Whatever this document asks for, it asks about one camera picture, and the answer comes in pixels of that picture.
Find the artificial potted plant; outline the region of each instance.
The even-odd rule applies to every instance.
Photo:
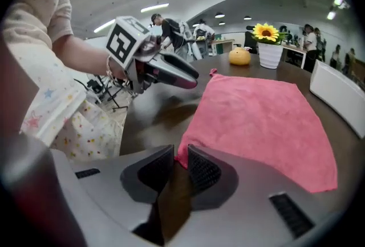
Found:
[[[256,24],[253,39],[258,42],[260,65],[266,68],[277,68],[283,52],[281,40],[287,33],[279,32],[274,26]]]

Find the star print clothing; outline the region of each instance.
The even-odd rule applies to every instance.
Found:
[[[117,156],[121,126],[85,101],[84,88],[52,51],[53,42],[72,34],[70,19],[70,0],[15,0],[7,11],[6,44],[39,87],[21,130],[65,152],[71,160]]]

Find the flower center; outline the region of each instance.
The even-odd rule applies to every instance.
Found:
[[[270,33],[270,31],[269,30],[264,30],[263,32],[262,32],[262,36],[271,36],[271,33]]]

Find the person in black shirt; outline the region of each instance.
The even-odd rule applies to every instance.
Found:
[[[175,53],[184,60],[187,60],[189,47],[185,39],[180,35],[179,24],[172,19],[163,18],[160,14],[153,14],[151,16],[151,21],[154,25],[162,27],[162,42],[165,41],[167,37],[170,39],[170,42],[163,48],[166,49],[172,44]]]

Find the white marker cube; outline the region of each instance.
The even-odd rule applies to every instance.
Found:
[[[150,36],[151,32],[136,18],[117,17],[108,34],[107,50],[123,69],[127,69],[134,53]]]

